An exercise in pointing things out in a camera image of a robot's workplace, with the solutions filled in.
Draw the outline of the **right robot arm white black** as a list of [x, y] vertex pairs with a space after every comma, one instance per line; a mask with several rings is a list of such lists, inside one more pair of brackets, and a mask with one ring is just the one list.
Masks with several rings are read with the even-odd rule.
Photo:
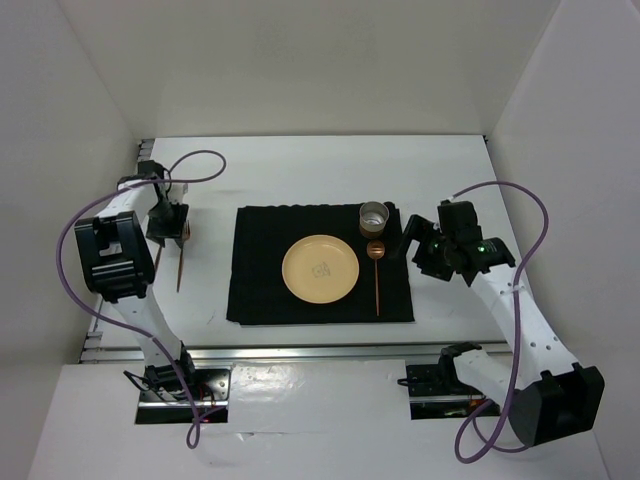
[[397, 255], [418, 244], [413, 263], [426, 276], [450, 281], [459, 275], [486, 306], [512, 349], [512, 365], [493, 359], [479, 344], [443, 348], [421, 377], [409, 375], [424, 395], [472, 390], [506, 413], [517, 439], [534, 447], [593, 428], [605, 381], [584, 367], [553, 331], [520, 283], [516, 260], [504, 241], [486, 238], [472, 203], [444, 201], [438, 220], [412, 215]]

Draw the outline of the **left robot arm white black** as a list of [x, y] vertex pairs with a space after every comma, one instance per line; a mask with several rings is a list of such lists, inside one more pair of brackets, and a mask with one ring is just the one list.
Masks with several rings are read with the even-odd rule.
[[[169, 328], [153, 293], [156, 260], [149, 242], [163, 248], [173, 241], [179, 249], [188, 239], [189, 206], [173, 199], [169, 171], [142, 161], [134, 175], [118, 183], [121, 194], [92, 218], [75, 222], [74, 235], [87, 288], [102, 296], [135, 329], [143, 351], [142, 377], [128, 378], [141, 391], [164, 391], [176, 400], [195, 393], [198, 374], [184, 343]], [[141, 181], [149, 185], [136, 188]]]

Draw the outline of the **black cloth placemat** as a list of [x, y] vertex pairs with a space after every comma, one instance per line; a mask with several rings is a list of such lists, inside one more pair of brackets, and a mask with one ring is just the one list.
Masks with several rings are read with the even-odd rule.
[[[358, 204], [245, 206], [237, 211], [227, 319], [243, 326], [412, 323], [407, 261], [393, 259], [402, 235], [392, 202], [381, 236], [385, 255], [374, 263], [359, 231]], [[282, 277], [282, 261], [298, 240], [324, 234], [345, 241], [357, 255], [359, 279], [346, 297], [329, 304], [305, 302]]]

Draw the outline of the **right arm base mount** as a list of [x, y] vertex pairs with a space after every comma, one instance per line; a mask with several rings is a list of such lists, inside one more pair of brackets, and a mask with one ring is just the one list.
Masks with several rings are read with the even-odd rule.
[[479, 390], [458, 379], [450, 348], [433, 363], [407, 364], [396, 383], [408, 393], [412, 420], [462, 419], [486, 402]]

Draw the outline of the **copper spoon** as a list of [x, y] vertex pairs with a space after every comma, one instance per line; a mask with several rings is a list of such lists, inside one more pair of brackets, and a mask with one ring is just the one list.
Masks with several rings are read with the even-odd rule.
[[380, 316], [379, 261], [384, 257], [385, 251], [385, 245], [380, 240], [371, 240], [367, 244], [367, 255], [374, 262], [374, 291], [377, 316]]

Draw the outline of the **metal cup copper base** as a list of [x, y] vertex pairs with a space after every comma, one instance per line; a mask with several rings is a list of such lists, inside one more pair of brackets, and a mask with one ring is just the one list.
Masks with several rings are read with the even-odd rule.
[[379, 238], [389, 219], [388, 207], [380, 202], [369, 201], [359, 208], [359, 231], [368, 239]]

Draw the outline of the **copper knife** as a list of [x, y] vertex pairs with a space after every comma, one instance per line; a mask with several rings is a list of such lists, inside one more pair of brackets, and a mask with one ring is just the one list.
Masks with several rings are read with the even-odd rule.
[[157, 271], [157, 269], [159, 267], [159, 264], [160, 264], [162, 252], [163, 252], [163, 247], [159, 246], [157, 251], [156, 251], [155, 257], [154, 257], [154, 270], [156, 270], [156, 271]]

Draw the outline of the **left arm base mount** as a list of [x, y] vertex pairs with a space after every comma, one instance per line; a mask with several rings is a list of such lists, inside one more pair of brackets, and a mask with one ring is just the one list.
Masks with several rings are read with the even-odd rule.
[[[144, 377], [124, 371], [125, 377], [139, 390], [135, 423], [137, 425], [188, 424], [192, 411], [184, 393], [152, 386]], [[231, 368], [206, 368], [196, 371], [192, 395], [203, 422], [226, 423], [228, 420]]]

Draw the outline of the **yellow plate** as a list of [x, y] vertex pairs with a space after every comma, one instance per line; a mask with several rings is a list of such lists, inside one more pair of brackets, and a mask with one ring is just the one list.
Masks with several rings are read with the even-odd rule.
[[311, 235], [288, 249], [281, 273], [296, 298], [320, 305], [346, 297], [358, 281], [360, 265], [345, 241], [330, 235]]

